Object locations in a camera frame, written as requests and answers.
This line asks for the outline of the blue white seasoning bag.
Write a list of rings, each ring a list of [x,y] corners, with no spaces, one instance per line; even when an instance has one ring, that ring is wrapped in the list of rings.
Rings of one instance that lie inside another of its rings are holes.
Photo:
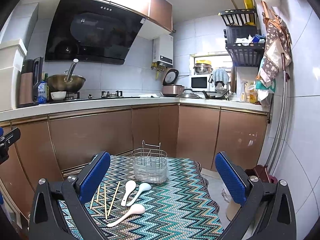
[[[49,90],[47,82],[42,81],[37,89],[37,102],[39,104],[47,103],[49,97]]]

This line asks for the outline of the steel pot lid on counter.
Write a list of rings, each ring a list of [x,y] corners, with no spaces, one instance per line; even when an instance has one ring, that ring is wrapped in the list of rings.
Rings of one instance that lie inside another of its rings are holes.
[[[182,93],[176,96],[177,98],[199,99],[200,96],[195,94],[191,88],[185,88]]]

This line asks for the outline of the brown lower kitchen cabinets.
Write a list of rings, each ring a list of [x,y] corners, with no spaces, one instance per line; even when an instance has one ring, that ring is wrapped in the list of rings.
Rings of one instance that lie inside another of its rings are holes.
[[[27,216],[40,178],[61,181],[101,151],[121,155],[146,142],[207,170],[215,170],[215,156],[221,151],[242,168],[253,168],[266,126],[264,113],[184,103],[14,119],[3,122],[4,131],[19,128],[21,138],[1,165],[1,183]]]

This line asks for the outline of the white water heater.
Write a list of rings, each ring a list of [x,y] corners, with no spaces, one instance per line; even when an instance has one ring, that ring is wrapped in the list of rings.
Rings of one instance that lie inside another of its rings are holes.
[[[153,39],[152,61],[159,66],[173,67],[173,37],[161,35]]]

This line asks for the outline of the black wall storage rack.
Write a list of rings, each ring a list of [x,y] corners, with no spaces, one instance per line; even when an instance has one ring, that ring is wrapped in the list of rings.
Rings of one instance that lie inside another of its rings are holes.
[[[259,67],[265,49],[255,9],[230,9],[219,12],[226,50],[237,67]]]

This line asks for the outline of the zigzag patterned table cloth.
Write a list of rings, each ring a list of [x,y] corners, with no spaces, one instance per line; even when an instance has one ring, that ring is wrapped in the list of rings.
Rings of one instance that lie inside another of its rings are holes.
[[[99,203],[85,208],[108,239],[218,239],[223,233],[219,219],[219,205],[211,199],[208,181],[201,165],[190,159],[168,158],[168,179],[152,185],[137,199],[146,212],[130,216],[114,228],[107,224],[119,219],[128,211],[121,206],[125,183],[135,178],[132,159],[112,156],[110,167],[100,184]],[[104,184],[106,184],[107,212],[117,184],[120,186],[107,220],[104,210]]]

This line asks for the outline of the dark red dustpan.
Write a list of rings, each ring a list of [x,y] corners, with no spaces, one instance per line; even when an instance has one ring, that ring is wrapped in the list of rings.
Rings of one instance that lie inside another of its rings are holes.
[[[258,177],[263,183],[276,184],[278,180],[276,177],[270,175],[267,171],[267,165],[257,165],[251,169],[246,169],[245,173],[250,176]]]

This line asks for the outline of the white microwave oven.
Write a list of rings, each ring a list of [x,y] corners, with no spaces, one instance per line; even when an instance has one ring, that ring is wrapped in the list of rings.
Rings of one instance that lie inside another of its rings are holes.
[[[210,74],[197,74],[190,76],[190,87],[194,92],[213,92],[212,83],[209,82]]]

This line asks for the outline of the wooden chopstick leftmost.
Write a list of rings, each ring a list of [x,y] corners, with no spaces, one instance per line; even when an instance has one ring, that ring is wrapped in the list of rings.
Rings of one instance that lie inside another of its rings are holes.
[[[100,185],[98,186],[96,193],[93,195],[91,199],[90,209],[93,207],[94,203],[99,203],[99,193],[100,193]]]

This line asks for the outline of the black range hood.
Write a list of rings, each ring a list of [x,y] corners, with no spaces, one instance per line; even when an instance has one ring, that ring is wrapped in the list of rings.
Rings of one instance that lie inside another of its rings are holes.
[[[96,0],[60,0],[47,40],[46,61],[122,65],[145,18]]]

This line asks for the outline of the white ceramic spoon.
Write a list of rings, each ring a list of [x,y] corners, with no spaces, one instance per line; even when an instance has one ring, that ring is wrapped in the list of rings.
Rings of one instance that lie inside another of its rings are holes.
[[[125,193],[121,200],[121,206],[126,206],[127,199],[132,191],[134,191],[136,188],[136,182],[134,180],[129,180],[125,184]]]
[[[108,223],[107,227],[112,228],[121,222],[123,222],[125,219],[129,218],[132,215],[141,215],[146,211],[145,207],[142,204],[133,204],[130,209],[125,213],[122,217],[120,217],[118,220],[112,223]]]
[[[143,193],[143,192],[145,192],[145,191],[149,191],[149,190],[151,190],[151,185],[150,184],[148,184],[148,183],[141,183],[140,185],[139,185],[139,189],[138,189],[138,192],[136,193],[136,195],[133,197],[133,199],[130,201],[130,202],[128,202],[126,205],[127,206],[132,206],[134,203],[135,203],[135,201],[138,199],[138,197]]]

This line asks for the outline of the blue grey hanging towel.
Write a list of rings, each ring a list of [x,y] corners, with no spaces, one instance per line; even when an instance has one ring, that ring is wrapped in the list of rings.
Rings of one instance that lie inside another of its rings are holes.
[[[218,68],[213,71],[212,80],[214,83],[221,82],[226,85],[229,81],[229,75],[224,69]]]

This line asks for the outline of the white storage box left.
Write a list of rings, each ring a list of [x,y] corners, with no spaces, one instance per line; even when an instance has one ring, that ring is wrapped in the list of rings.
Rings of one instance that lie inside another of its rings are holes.
[[[1,43],[1,112],[18,106],[20,75],[26,54],[27,50],[21,39]]]

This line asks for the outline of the yellow roll on rack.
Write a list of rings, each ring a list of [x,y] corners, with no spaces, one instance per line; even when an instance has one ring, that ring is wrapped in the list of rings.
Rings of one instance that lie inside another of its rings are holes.
[[[253,4],[253,0],[243,0],[244,1],[244,5],[246,9],[254,9],[254,4]],[[248,25],[255,25],[255,17],[254,14],[250,14],[249,15],[249,22],[247,23]]]

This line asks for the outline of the gas stove top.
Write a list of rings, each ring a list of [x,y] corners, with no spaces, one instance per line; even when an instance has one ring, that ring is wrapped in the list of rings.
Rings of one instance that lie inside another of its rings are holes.
[[[76,93],[66,93],[63,99],[54,100],[49,99],[48,103],[63,103],[63,102],[73,102],[73,101],[90,101],[90,100],[108,100],[108,99],[137,99],[139,96],[123,96],[121,90],[116,90],[115,93],[102,91],[99,96],[94,97],[92,94],[88,94],[85,98],[80,98],[80,92]]]

